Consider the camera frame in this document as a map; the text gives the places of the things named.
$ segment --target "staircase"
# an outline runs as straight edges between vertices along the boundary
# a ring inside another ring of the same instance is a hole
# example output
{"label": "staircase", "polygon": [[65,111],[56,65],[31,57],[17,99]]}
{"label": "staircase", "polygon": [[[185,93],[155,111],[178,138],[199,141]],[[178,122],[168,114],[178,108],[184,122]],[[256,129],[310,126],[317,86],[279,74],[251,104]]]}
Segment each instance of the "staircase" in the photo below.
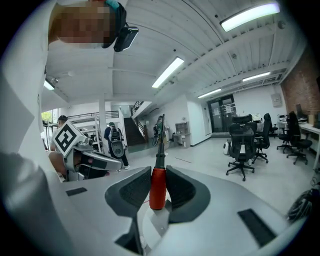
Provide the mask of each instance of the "staircase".
{"label": "staircase", "polygon": [[146,143],[144,137],[131,117],[124,118],[124,127],[128,146]]}

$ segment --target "ceiling light fixture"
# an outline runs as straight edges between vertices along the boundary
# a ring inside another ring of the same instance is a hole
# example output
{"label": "ceiling light fixture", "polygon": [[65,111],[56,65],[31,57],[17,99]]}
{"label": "ceiling light fixture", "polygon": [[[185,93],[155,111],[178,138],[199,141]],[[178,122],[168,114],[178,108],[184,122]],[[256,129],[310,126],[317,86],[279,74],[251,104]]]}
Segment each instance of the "ceiling light fixture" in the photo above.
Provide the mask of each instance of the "ceiling light fixture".
{"label": "ceiling light fixture", "polygon": [[182,63],[185,61],[176,57],[174,61],[166,68],[166,70],[159,76],[159,78],[152,85],[153,88],[158,88]]}
{"label": "ceiling light fixture", "polygon": [[225,32],[228,32],[247,22],[253,21],[263,16],[277,14],[279,12],[280,8],[277,3],[268,3],[235,14],[228,19],[221,21],[220,25],[223,27]]}
{"label": "ceiling light fixture", "polygon": [[51,83],[49,83],[47,80],[44,80],[44,85],[43,86],[46,87],[50,91],[55,89],[55,87]]}
{"label": "ceiling light fixture", "polygon": [[254,76],[250,76],[250,77],[247,77],[247,78],[242,79],[242,82],[245,82],[245,81],[248,81],[248,80],[251,80],[251,79],[255,79],[255,78],[260,78],[260,77],[268,76],[268,75],[270,75],[270,73],[271,73],[271,72],[267,72],[267,73],[263,73],[263,74],[257,74],[257,75],[254,75]]}
{"label": "ceiling light fixture", "polygon": [[210,92],[208,92],[208,93],[206,93],[206,94],[204,94],[204,95],[199,96],[198,99],[201,99],[201,98],[203,98],[203,97],[206,97],[206,96],[208,96],[208,95],[210,95],[210,94],[215,94],[215,93],[220,92],[220,91],[221,91],[221,88],[216,89],[216,90],[213,90],[213,91],[210,91]]}

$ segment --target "ceiling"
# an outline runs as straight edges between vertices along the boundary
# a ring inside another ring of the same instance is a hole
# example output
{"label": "ceiling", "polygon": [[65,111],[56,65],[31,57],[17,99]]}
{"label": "ceiling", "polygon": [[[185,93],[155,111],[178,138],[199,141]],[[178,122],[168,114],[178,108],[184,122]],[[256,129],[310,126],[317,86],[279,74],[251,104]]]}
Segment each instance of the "ceiling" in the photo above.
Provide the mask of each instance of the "ceiling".
{"label": "ceiling", "polygon": [[[131,47],[115,53],[113,47],[78,49],[59,41],[52,43],[47,78],[58,79],[54,93],[61,100],[45,93],[42,109],[44,105],[59,108],[88,103],[100,99],[102,94],[106,101],[151,101],[151,109],[183,93],[198,97],[217,88],[222,89],[220,94],[229,94],[276,85],[295,65],[306,45],[283,8],[278,14],[250,21],[229,32],[220,26],[225,18],[266,1],[119,2],[125,6],[129,26],[139,28]],[[152,88],[177,56],[184,63],[159,88]],[[262,79],[242,82],[243,78],[268,71],[271,75]]]}

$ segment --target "red brick wall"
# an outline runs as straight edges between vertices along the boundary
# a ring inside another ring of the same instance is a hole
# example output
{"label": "red brick wall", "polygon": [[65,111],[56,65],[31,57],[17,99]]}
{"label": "red brick wall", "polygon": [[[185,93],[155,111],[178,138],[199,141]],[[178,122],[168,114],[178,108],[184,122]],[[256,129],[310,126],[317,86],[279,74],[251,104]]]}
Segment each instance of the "red brick wall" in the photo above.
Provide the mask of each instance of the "red brick wall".
{"label": "red brick wall", "polygon": [[320,112],[320,91],[317,77],[320,69],[312,50],[307,47],[296,66],[281,84],[287,112],[296,111],[301,104],[304,114],[315,115]]}

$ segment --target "office chair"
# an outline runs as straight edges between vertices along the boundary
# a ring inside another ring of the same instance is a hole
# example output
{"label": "office chair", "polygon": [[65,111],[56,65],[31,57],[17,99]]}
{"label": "office chair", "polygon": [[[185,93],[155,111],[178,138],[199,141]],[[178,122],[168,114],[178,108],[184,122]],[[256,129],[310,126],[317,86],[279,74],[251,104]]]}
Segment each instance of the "office chair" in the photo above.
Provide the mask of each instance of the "office chair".
{"label": "office chair", "polygon": [[305,160],[305,165],[308,164],[308,159],[306,154],[302,153],[304,149],[309,148],[312,145],[312,141],[308,140],[308,133],[306,134],[306,139],[301,139],[300,127],[298,118],[295,112],[289,113],[288,127],[289,127],[289,136],[292,147],[296,148],[296,150],[292,154],[288,154],[286,158],[296,157],[293,164],[295,165],[299,158]]}
{"label": "office chair", "polygon": [[245,165],[256,153],[256,145],[254,144],[255,135],[257,132],[257,123],[251,122],[252,116],[234,116],[234,122],[229,126],[229,133],[232,140],[230,149],[230,156],[235,159],[235,162],[229,162],[228,167],[233,165],[231,169],[227,170],[225,175],[229,175],[230,171],[240,169],[243,175],[243,181],[246,181],[244,168],[251,169],[252,173],[255,168]]}
{"label": "office chair", "polygon": [[271,117],[269,113],[266,113],[263,116],[263,119],[264,119],[263,131],[261,133],[257,133],[256,134],[257,136],[255,137],[257,139],[257,142],[255,143],[257,152],[253,157],[253,161],[252,161],[253,164],[255,163],[257,158],[264,159],[266,164],[269,163],[267,159],[267,154],[262,152],[262,149],[266,150],[267,148],[270,147],[269,132],[270,132],[270,125],[271,125]]}
{"label": "office chair", "polygon": [[283,148],[282,153],[284,154],[286,149],[290,149],[292,151],[292,146],[290,145],[291,138],[288,133],[289,130],[286,130],[284,127],[281,127],[280,129],[282,129],[282,134],[280,133],[278,135],[278,138],[283,142],[282,142],[282,145],[276,147],[276,150],[278,150],[279,148]]}
{"label": "office chair", "polygon": [[272,127],[272,122],[271,122],[271,119],[270,119],[269,131],[271,132],[271,135],[273,135],[273,137],[276,138],[276,135],[277,135],[277,134],[275,134],[275,131],[278,130],[278,127],[276,127],[277,123],[274,123],[273,125],[274,125],[274,127]]}

